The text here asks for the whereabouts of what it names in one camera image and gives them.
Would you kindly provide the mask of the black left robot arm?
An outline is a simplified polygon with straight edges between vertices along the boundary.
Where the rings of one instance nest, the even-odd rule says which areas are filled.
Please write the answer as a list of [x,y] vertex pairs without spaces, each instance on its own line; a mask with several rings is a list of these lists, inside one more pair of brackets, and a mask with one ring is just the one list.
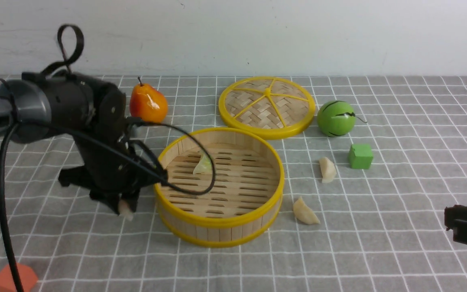
[[[141,188],[167,179],[167,171],[145,144],[131,139],[139,119],[127,118],[125,109],[126,95],[111,82],[78,73],[23,74],[0,85],[0,137],[13,123],[26,120],[81,131],[96,142],[73,137],[83,165],[61,170],[60,185],[89,190],[92,200],[117,214],[120,200],[136,211]],[[135,145],[154,165],[135,153]]]

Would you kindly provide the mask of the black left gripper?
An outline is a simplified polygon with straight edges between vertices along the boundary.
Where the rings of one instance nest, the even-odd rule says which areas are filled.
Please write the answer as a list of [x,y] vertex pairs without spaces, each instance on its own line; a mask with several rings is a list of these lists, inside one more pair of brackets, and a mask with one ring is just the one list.
[[61,170],[58,181],[89,190],[91,199],[105,203],[117,215],[137,211],[140,190],[167,184],[167,170],[143,141],[132,139],[133,129],[152,126],[141,118],[125,118],[119,128],[70,131],[83,165]]

